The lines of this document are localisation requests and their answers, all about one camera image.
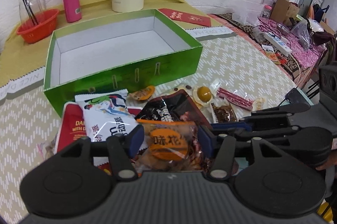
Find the screw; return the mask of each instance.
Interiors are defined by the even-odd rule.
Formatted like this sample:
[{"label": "screw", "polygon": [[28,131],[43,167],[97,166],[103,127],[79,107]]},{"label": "screw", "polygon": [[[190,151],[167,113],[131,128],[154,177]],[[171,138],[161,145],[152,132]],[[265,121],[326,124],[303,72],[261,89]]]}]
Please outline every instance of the screw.
[{"label": "screw", "polygon": [[121,170],[118,172],[118,176],[123,179],[133,178],[135,176],[132,170]]},{"label": "screw", "polygon": [[227,172],[224,170],[213,170],[211,171],[211,176],[214,178],[225,178],[227,176]]}]

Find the human hand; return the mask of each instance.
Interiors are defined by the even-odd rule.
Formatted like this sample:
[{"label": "human hand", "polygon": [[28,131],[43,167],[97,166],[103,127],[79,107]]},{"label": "human hand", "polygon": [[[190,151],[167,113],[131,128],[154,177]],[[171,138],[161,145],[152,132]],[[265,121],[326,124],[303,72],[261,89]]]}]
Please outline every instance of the human hand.
[{"label": "human hand", "polygon": [[329,154],[328,160],[321,166],[316,167],[316,170],[321,171],[330,168],[331,166],[337,165],[337,150],[332,151]]}]

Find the power strip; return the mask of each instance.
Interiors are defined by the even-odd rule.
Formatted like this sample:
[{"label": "power strip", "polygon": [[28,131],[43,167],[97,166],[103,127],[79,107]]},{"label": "power strip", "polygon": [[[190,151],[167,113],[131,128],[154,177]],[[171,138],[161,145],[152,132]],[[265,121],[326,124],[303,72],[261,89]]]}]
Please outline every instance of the power strip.
[{"label": "power strip", "polygon": [[276,49],[278,49],[282,54],[285,56],[288,56],[290,53],[292,53],[292,50],[284,44],[283,41],[281,41],[277,36],[275,36],[271,32],[264,32],[265,38],[272,43]]}]

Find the yellow tablecloth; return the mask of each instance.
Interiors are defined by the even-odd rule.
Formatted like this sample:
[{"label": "yellow tablecloth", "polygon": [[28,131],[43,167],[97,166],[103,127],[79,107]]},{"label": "yellow tablecloth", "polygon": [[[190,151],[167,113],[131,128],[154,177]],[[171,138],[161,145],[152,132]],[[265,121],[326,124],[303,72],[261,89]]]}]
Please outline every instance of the yellow tablecloth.
[{"label": "yellow tablecloth", "polygon": [[[168,8],[196,15],[205,14],[185,0],[144,0],[144,9]],[[100,1],[82,6],[82,20],[106,16],[115,13],[112,10],[111,0]],[[211,19],[212,26],[221,26],[220,23]],[[201,27],[196,24],[177,22],[185,29]],[[58,16],[57,28],[68,25],[64,12]],[[21,36],[16,35],[16,29],[12,31],[6,40],[5,48],[0,55],[0,87],[7,84],[10,79],[16,79],[41,66],[45,65],[50,37],[35,44],[27,44]]]}]

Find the plastic jar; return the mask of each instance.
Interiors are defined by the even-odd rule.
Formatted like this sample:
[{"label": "plastic jar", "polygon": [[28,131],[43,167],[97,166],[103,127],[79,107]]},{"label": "plastic jar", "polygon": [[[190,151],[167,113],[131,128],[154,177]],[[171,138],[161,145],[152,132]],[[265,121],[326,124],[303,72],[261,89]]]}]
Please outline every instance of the plastic jar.
[{"label": "plastic jar", "polygon": [[263,9],[262,17],[269,18],[271,12],[272,12],[272,7],[269,5],[265,5]]}]

